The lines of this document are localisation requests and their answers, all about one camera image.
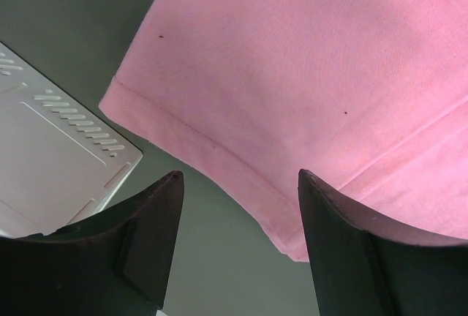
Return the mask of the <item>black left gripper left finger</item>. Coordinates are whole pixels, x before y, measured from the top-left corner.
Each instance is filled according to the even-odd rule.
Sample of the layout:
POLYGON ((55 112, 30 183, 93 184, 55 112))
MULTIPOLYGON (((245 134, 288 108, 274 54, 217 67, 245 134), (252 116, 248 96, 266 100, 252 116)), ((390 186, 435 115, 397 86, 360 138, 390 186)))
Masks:
POLYGON ((48 236, 1 240, 3 315, 155 315, 162 309, 184 202, 173 171, 48 236))

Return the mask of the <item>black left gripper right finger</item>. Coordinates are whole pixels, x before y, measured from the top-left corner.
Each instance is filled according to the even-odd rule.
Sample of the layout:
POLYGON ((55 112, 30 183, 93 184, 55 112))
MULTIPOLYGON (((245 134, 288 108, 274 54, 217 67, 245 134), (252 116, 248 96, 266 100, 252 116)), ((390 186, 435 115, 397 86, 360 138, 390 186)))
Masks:
POLYGON ((394 220, 308 170, 298 196, 321 315, 465 315, 467 241, 394 220))

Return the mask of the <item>pink t shirt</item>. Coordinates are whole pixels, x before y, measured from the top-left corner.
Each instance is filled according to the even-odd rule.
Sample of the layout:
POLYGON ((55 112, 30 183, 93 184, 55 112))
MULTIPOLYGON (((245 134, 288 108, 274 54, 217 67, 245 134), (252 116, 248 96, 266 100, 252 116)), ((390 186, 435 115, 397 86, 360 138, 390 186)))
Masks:
POLYGON ((154 0, 99 107, 294 261, 302 169, 467 237, 467 0, 154 0))

